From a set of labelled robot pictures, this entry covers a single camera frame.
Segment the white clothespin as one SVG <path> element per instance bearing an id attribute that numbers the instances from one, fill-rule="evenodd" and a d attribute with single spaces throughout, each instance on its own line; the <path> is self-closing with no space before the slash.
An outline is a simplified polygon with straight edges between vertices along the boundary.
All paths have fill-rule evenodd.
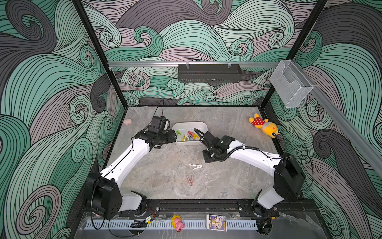
<path id="1" fill-rule="evenodd" d="M 193 170 L 201 169 L 203 166 L 201 164 L 189 164 L 190 167 L 193 168 Z"/>

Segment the pink clothespin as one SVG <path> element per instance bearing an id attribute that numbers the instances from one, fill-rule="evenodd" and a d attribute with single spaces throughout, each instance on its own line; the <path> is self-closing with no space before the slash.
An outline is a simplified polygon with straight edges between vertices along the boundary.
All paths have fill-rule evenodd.
<path id="1" fill-rule="evenodd" d="M 193 184 L 194 184 L 194 176 L 193 176 L 193 175 L 189 176 L 187 173 L 185 173 L 185 175 L 186 175 L 188 184 L 189 184 L 190 186 L 193 186 Z"/>

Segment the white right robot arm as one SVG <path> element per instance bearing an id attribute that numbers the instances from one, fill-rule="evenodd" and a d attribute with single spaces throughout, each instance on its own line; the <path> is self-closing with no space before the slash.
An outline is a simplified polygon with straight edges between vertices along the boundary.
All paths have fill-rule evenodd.
<path id="1" fill-rule="evenodd" d="M 305 176 L 294 156 L 287 153 L 280 155 L 264 152 L 226 135 L 219 139 L 208 131 L 195 129 L 195 132 L 206 147 L 203 151 L 206 163 L 223 162 L 233 158 L 246 162 L 273 177 L 273 185 L 261 190 L 252 203 L 256 217 L 275 217 L 276 204 L 284 200 L 298 199 Z"/>

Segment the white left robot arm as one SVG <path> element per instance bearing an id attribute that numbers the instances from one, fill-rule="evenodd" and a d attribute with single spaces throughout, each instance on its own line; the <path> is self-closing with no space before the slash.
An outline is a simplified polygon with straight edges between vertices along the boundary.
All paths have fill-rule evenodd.
<path id="1" fill-rule="evenodd" d="M 85 181 L 86 209 L 106 220 L 119 212 L 135 211 L 141 206 L 144 196 L 139 193 L 121 194 L 120 187 L 134 166 L 153 148 L 174 143 L 174 130 L 158 134 L 141 130 L 131 139 L 131 145 L 107 168 L 99 173 L 90 173 Z"/>

